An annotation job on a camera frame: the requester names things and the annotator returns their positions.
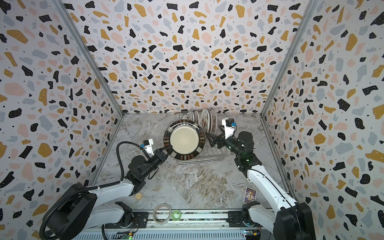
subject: white plate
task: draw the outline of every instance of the white plate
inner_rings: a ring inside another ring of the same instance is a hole
[[[197,124],[200,124],[200,121],[199,121],[199,112],[197,110],[194,110],[193,111],[193,114],[195,116],[195,122],[197,122]]]
[[[210,132],[211,129],[211,119],[210,119],[210,112],[208,109],[203,109],[200,115],[200,127],[205,132]]]
[[[210,133],[215,134],[216,127],[217,127],[217,115],[213,108],[209,109],[209,111],[211,112],[211,122],[212,122],[212,128]]]

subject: terrazzo wall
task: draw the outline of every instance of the terrazzo wall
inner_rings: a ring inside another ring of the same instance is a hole
[[[118,115],[49,1],[0,0],[0,239],[39,239],[90,180]]]
[[[319,1],[265,116],[319,239],[384,239],[383,11]]]
[[[124,112],[258,112],[308,0],[65,0]]]

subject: black rimmed plate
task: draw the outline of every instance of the black rimmed plate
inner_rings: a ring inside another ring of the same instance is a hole
[[[163,141],[164,147],[172,145],[168,151],[171,157],[189,160],[203,150],[205,135],[197,123],[192,120],[181,119],[169,125],[164,133]]]

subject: card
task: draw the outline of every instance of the card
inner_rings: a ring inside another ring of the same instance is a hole
[[[257,190],[247,187],[244,194],[244,202],[250,203],[256,200]]]

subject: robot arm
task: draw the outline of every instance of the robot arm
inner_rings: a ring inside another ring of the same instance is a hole
[[[219,125],[222,131],[219,136],[206,132],[211,147],[226,147],[234,153],[239,171],[258,187],[272,207],[270,211],[258,202],[245,204],[242,209],[243,221],[250,225],[259,223],[273,232],[277,240],[315,240],[311,209],[306,203],[299,204],[290,197],[268,174],[253,153],[252,134],[240,132],[235,138],[234,119],[225,118],[222,124]]]

